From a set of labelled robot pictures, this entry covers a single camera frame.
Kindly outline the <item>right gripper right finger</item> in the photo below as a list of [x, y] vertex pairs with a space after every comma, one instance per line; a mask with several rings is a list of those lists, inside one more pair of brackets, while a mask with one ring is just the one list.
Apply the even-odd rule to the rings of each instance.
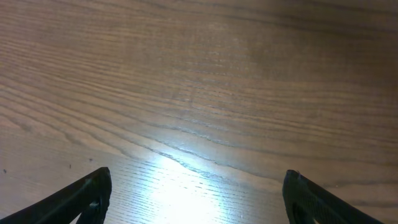
[[286, 172], [282, 195], [290, 224], [382, 224], [295, 170]]

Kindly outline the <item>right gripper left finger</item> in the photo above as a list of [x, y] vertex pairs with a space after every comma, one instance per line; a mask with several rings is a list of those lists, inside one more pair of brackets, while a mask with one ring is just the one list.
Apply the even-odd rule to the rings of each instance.
[[108, 167], [100, 167], [47, 198], [1, 219], [4, 224], [103, 224], [112, 191]]

